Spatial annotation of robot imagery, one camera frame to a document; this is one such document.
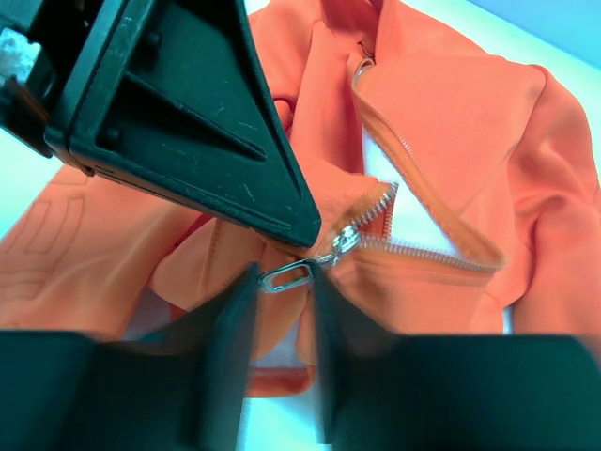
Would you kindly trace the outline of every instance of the black plastic part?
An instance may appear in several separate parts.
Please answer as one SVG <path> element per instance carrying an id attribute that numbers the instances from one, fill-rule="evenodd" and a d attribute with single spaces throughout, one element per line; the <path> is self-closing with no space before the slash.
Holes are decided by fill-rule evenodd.
<path id="1" fill-rule="evenodd" d="M 0 449 L 234 451 L 257 267 L 135 342 L 0 333 Z"/>
<path id="2" fill-rule="evenodd" d="M 601 372 L 577 339 L 393 334 L 312 271 L 332 451 L 601 449 Z"/>
<path id="3" fill-rule="evenodd" d="M 97 0 L 82 10 L 56 2 L 25 1 L 20 17 L 5 22 L 38 37 L 57 73 L 69 75 L 58 77 L 62 90 L 47 105 L 43 132 L 58 158 L 299 247 L 315 243 L 319 212 L 273 105 L 243 0 Z M 69 20 L 56 25 L 65 32 L 51 36 L 50 13 L 67 9 Z M 71 28 L 75 43 L 59 57 L 65 39 L 56 36 Z M 32 134 L 25 140 L 48 153 L 39 131 Z"/>

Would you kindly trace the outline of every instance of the clothing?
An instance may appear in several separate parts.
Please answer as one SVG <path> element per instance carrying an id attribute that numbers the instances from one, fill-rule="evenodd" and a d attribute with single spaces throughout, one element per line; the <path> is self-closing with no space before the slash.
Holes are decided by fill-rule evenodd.
<path id="1" fill-rule="evenodd" d="M 590 131 L 545 69 L 485 54 L 396 0 L 381 10 L 272 0 L 251 24 L 322 216 L 316 245 L 295 249 L 211 219 L 173 249 L 198 213 L 64 167 L 0 244 L 0 324 L 122 334 L 146 284 L 188 310 L 249 261 L 269 271 L 328 254 L 343 227 L 390 200 L 386 179 L 363 174 L 366 130 L 452 246 L 445 256 L 384 245 L 398 208 L 384 202 L 362 225 L 383 238 L 329 271 L 351 302 L 408 334 L 499 334 L 509 305 L 516 333 L 601 331 Z M 308 287 L 261 293 L 256 359 L 295 324 L 306 367 L 255 372 L 251 395 L 297 393 L 316 363 Z"/>

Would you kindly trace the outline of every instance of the zipper pull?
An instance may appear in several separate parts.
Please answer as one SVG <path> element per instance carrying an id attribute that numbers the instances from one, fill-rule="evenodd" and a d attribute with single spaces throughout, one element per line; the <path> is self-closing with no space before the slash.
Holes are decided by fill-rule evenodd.
<path id="1" fill-rule="evenodd" d="M 259 277 L 259 287 L 266 293 L 274 294 L 282 291 L 288 291 L 292 288 L 302 287 L 313 282 L 313 274 L 311 273 L 310 262 L 316 262 L 323 269 L 333 268 L 338 264 L 340 259 L 355 249 L 361 242 L 361 234 L 353 225 L 347 225 L 331 242 L 333 251 L 323 257 L 309 257 L 302 260 L 293 261 L 292 263 L 282 266 L 276 270 L 263 273 Z M 275 278 L 287 272 L 303 270 L 305 275 L 283 285 L 276 285 Z"/>

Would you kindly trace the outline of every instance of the white table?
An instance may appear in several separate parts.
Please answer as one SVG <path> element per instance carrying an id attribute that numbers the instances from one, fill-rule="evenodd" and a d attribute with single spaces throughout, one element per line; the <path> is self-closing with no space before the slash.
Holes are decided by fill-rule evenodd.
<path id="1" fill-rule="evenodd" d="M 583 104 L 593 130 L 595 158 L 597 164 L 601 165 L 601 71 L 587 66 L 466 0 L 406 0 L 406 3 L 447 23 L 492 54 L 500 54 L 520 63 L 539 64 L 550 69 Z M 247 0 L 249 11 L 261 8 L 265 4 L 265 0 Z M 0 132 L 0 162 L 2 236 L 56 172 L 59 162 L 44 160 L 4 132 Z M 146 319 L 158 320 L 158 317 L 146 316 Z M 311 392 L 299 397 L 248 400 L 242 415 L 239 449 L 327 449 L 326 446 L 316 444 L 313 401 Z"/>

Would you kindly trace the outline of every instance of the scratch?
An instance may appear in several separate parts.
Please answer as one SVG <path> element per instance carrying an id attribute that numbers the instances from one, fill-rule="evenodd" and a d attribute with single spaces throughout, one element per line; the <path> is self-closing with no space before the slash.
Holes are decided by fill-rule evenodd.
<path id="1" fill-rule="evenodd" d="M 248 195 L 251 197 L 251 199 L 253 200 L 253 203 L 256 202 L 256 200 L 254 199 L 253 194 L 251 193 L 251 190 L 249 190 L 248 186 L 246 186 L 246 183 L 243 183 L 242 186 L 244 186 L 244 189 L 246 190 L 246 192 L 248 193 Z"/>
<path id="2" fill-rule="evenodd" d="M 243 125 L 244 127 L 251 129 L 251 130 L 256 130 L 256 127 L 253 127 L 251 124 L 247 124 L 245 122 L 239 122 L 239 125 Z"/>

